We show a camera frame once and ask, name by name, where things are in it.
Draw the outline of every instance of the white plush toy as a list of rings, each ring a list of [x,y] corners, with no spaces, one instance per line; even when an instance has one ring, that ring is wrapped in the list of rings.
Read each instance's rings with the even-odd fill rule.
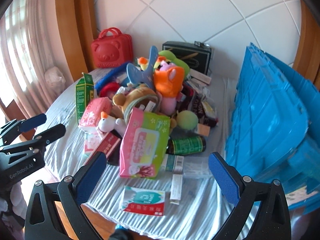
[[[97,129],[99,132],[103,132],[103,133],[110,132],[114,129],[123,138],[125,130],[127,129],[127,126],[123,119],[121,118],[116,119],[108,115],[106,112],[101,112],[101,120],[98,123]]]

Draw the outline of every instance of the wooden bed frame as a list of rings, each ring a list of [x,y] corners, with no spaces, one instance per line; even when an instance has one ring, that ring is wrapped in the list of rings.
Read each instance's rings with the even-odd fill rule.
[[[76,81],[82,72],[96,67],[93,63],[91,42],[97,38],[93,0],[55,0],[58,28],[62,47]]]
[[[301,0],[301,35],[293,68],[320,90],[320,27]]]

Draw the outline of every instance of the case handle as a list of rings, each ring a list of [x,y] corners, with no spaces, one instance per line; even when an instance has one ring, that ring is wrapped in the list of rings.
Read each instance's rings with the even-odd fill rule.
[[[98,39],[101,39],[104,36],[106,36],[108,32],[111,32],[113,36],[119,35],[119,33],[115,32],[112,28],[109,28],[109,29],[104,29],[102,32],[100,32]]]
[[[119,30],[118,28],[116,27],[111,27],[109,28],[110,30],[113,30],[113,31],[116,31],[118,34],[122,34],[121,30]]]

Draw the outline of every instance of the blue rope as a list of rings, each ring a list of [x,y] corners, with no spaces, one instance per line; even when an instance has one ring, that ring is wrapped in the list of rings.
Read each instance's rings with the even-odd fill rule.
[[[103,78],[101,78],[95,85],[94,88],[97,90],[97,93],[99,94],[101,89],[108,83],[112,82],[113,78],[117,75],[119,75],[121,72],[127,71],[127,64],[130,63],[130,61],[127,61],[120,65],[119,67],[111,69]]]

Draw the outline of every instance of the blue plastic crate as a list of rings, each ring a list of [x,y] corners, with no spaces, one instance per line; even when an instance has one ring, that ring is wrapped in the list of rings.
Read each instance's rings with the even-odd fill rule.
[[[305,191],[290,209],[320,206],[320,94],[313,84],[251,43],[235,104],[227,163],[257,181],[280,179],[286,194]]]
[[[227,162],[254,178],[299,145],[308,114],[284,75],[254,46],[247,48],[238,84]]]

